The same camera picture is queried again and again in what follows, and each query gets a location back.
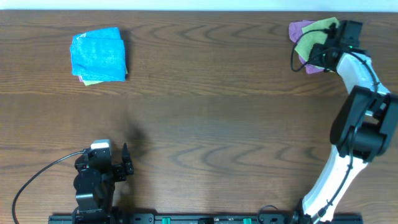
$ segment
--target wooden tabletop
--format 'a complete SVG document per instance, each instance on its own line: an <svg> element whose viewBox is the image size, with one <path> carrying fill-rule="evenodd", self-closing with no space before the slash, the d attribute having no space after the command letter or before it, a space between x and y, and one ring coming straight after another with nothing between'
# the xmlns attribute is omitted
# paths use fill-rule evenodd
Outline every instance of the wooden tabletop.
<svg viewBox="0 0 398 224"><path fill-rule="evenodd" d="M126 211L293 209L328 159L347 93L334 73L290 70L287 28L332 16L364 23L362 47L398 93L398 14L0 11L0 223L12 222L12 200L30 177L96 139L129 146L136 173L115 192ZM129 78L84 86L71 75L69 46L103 27L120 28ZM20 223L72 212L75 159L23 191ZM397 159L395 135L336 210L397 223Z"/></svg>

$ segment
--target white wall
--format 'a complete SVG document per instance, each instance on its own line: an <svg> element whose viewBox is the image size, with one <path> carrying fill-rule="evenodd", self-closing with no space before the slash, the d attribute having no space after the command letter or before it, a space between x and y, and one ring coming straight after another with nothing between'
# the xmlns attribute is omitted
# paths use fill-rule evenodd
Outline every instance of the white wall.
<svg viewBox="0 0 398 224"><path fill-rule="evenodd" d="M398 0L0 0L0 9L398 12Z"/></svg>

